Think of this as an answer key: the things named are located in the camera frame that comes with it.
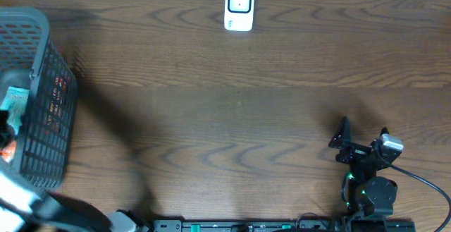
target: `black plastic basket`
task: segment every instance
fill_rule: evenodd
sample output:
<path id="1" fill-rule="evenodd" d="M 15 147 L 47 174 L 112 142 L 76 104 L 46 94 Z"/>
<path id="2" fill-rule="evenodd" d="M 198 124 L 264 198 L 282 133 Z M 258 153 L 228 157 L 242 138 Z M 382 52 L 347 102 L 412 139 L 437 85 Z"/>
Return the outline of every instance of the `black plastic basket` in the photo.
<path id="1" fill-rule="evenodd" d="M 0 8 L 0 103 L 11 86 L 30 91 L 11 166 L 52 190 L 66 171 L 78 84 L 35 8 Z"/>

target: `wooden table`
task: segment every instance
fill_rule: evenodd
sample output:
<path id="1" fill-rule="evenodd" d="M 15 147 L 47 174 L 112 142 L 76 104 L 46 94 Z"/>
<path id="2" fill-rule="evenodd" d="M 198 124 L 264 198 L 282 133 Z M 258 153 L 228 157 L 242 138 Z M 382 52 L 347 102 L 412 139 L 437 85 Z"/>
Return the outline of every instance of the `wooden table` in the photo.
<path id="1" fill-rule="evenodd" d="M 146 218 L 294 219 L 345 211 L 341 116 L 396 165 L 451 193 L 451 0 L 257 0 L 251 32 L 224 0 L 1 0 L 47 14 L 80 76 L 60 191 Z M 432 231 L 444 198 L 392 169 L 394 218 Z"/>

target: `white object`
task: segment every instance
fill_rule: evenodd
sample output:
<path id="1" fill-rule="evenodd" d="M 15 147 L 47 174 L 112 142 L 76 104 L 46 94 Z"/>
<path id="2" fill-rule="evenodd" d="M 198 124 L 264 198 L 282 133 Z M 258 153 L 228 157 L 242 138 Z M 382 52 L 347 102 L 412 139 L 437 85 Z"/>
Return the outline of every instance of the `white object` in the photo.
<path id="1" fill-rule="evenodd" d="M 137 227 L 132 219 L 122 212 L 106 215 L 111 222 L 111 232 L 135 232 Z"/>
<path id="2" fill-rule="evenodd" d="M 31 213 L 30 205 L 39 197 L 10 180 L 0 169 L 0 199 L 25 213 Z M 18 231 L 24 224 L 20 216 L 0 207 L 0 231 Z"/>
<path id="3" fill-rule="evenodd" d="M 224 27 L 232 31 L 249 31 L 254 22 L 254 0 L 225 0 Z"/>

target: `black cable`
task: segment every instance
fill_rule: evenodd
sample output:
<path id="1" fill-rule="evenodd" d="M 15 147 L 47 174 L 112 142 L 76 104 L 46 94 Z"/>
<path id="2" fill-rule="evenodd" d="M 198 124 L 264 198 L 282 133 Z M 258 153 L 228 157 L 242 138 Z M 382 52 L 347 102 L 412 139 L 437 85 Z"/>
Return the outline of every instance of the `black cable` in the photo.
<path id="1" fill-rule="evenodd" d="M 345 231 L 346 232 L 351 232 L 352 231 L 352 229 L 351 229 L 351 221 L 354 221 L 358 216 L 361 216 L 361 214 L 360 214 L 360 212 L 357 211 L 350 217 L 350 219 L 348 219 L 346 221 L 346 227 L 345 227 Z"/>
<path id="2" fill-rule="evenodd" d="M 424 179 L 424 178 L 422 178 L 420 176 L 417 176 L 414 173 L 405 171 L 404 169 L 401 169 L 401 168 L 399 168 L 399 167 L 397 167 L 395 165 L 392 165 L 390 162 L 388 162 L 384 158 L 382 158 L 382 156 L 381 156 L 381 154 L 379 152 L 380 152 L 379 151 L 379 145 L 376 144 L 376 146 L 375 146 L 376 156 L 378 157 L 378 159 L 381 162 L 384 163 L 385 166 L 390 167 L 390 168 L 392 168 L 392 169 L 394 169 L 396 171 L 399 171 L 401 173 L 404 173 L 404 174 L 406 174 L 406 175 L 408 175 L 408 176 L 410 176 L 412 178 L 417 179 L 418 181 L 420 181 L 422 183 L 425 183 L 426 185 L 431 186 L 432 189 L 437 190 L 441 195 L 443 195 L 443 197 L 445 197 L 445 199 L 448 201 L 448 206 L 449 206 L 448 215 L 446 216 L 446 219 L 444 220 L 444 222 L 435 230 L 435 232 L 442 231 L 442 229 L 444 229 L 446 227 L 446 225 L 448 224 L 448 222 L 450 222 L 450 220 L 451 220 L 451 198 L 450 198 L 450 196 L 448 196 L 448 194 L 446 194 L 446 192 L 443 191 L 442 189 L 440 189 L 438 186 L 436 186 L 433 183 L 427 181 L 426 179 Z"/>
<path id="3" fill-rule="evenodd" d="M 324 221 L 323 221 L 321 218 L 319 218 L 319 216 L 318 216 L 317 214 L 312 213 L 312 212 L 308 212 L 308 213 L 305 213 L 305 214 L 299 216 L 299 218 L 297 218 L 297 220 L 296 220 L 296 228 L 299 228 L 299 222 L 300 222 L 300 221 L 302 220 L 302 218 L 304 218 L 306 215 L 313 215 L 313 216 L 316 216 L 316 218 L 319 220 L 319 222 L 321 222 L 321 224 L 323 224 L 323 226 L 324 226 L 327 230 L 329 230 L 329 227 L 324 223 Z"/>

